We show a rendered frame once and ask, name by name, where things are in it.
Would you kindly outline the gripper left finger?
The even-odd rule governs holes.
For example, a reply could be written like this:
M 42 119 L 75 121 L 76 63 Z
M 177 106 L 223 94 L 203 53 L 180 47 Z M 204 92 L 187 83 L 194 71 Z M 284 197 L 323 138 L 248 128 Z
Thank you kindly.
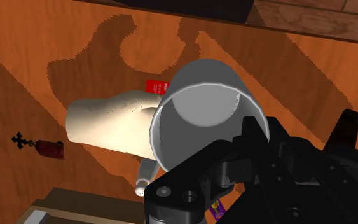
M 202 224 L 217 199 L 252 179 L 248 149 L 267 142 L 256 119 L 244 117 L 232 141 L 210 143 L 146 187 L 145 224 Z

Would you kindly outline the brown wooden table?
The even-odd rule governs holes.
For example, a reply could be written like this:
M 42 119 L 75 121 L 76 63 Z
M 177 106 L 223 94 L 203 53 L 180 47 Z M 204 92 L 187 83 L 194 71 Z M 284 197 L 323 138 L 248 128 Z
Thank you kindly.
M 199 58 L 227 63 L 268 116 L 317 147 L 345 108 L 358 111 L 358 44 L 73 0 L 0 0 L 0 224 L 52 188 L 138 201 L 139 162 L 70 143 L 80 98 L 170 81 Z M 64 141 L 55 160 L 11 138 Z

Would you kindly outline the cream vase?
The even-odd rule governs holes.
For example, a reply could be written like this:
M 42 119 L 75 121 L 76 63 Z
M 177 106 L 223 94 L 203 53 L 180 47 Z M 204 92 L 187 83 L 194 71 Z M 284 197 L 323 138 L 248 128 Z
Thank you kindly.
M 108 99 L 75 100 L 65 118 L 67 138 L 153 160 L 149 130 L 161 99 L 160 95 L 131 90 Z

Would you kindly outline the grey cup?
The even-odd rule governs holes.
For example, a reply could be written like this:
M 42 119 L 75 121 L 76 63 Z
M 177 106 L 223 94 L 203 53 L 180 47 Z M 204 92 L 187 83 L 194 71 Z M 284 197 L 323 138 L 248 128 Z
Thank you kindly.
M 266 116 L 239 75 L 224 62 L 198 59 L 174 75 L 150 126 L 153 155 L 165 171 L 211 142 L 232 140 L 253 116 L 266 137 Z

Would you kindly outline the dark red tag black cross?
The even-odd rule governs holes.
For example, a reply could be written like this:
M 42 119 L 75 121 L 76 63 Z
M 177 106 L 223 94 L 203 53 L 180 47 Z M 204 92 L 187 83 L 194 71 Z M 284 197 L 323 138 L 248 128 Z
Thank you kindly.
M 35 148 L 39 155 L 58 160 L 64 159 L 64 143 L 62 141 L 51 142 L 45 140 L 26 140 L 20 132 L 17 132 L 11 140 L 16 144 L 19 149 L 24 146 Z

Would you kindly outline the grey shaker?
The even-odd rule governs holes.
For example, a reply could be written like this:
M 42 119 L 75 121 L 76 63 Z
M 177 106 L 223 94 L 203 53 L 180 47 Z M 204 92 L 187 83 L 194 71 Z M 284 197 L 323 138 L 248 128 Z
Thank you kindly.
M 145 188 L 155 179 L 160 166 L 156 160 L 142 158 L 135 182 L 136 195 L 143 197 Z

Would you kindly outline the small red box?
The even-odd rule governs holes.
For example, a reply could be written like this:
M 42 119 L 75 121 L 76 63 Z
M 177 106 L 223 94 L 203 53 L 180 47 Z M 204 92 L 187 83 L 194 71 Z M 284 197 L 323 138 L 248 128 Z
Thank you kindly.
M 147 80 L 146 81 L 146 92 L 158 95 L 164 95 L 169 87 L 169 82 Z

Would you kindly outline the purple packet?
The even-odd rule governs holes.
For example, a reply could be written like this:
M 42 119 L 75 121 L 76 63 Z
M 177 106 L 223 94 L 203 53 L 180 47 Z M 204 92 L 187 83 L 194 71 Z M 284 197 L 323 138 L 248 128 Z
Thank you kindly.
M 216 221 L 218 221 L 226 212 L 222 202 L 217 199 L 210 207 L 209 211 Z

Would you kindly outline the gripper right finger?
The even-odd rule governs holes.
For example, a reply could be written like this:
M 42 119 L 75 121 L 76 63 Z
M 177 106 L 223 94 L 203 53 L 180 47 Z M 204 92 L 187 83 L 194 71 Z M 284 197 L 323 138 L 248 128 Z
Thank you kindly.
M 358 224 L 358 112 L 346 109 L 325 147 L 309 147 L 306 168 L 318 182 L 307 194 L 306 224 Z

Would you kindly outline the brown flat box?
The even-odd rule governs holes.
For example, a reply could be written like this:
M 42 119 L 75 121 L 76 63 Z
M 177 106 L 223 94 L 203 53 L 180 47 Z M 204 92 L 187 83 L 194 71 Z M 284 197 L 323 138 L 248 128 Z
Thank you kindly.
M 16 224 L 146 224 L 141 202 L 53 188 Z

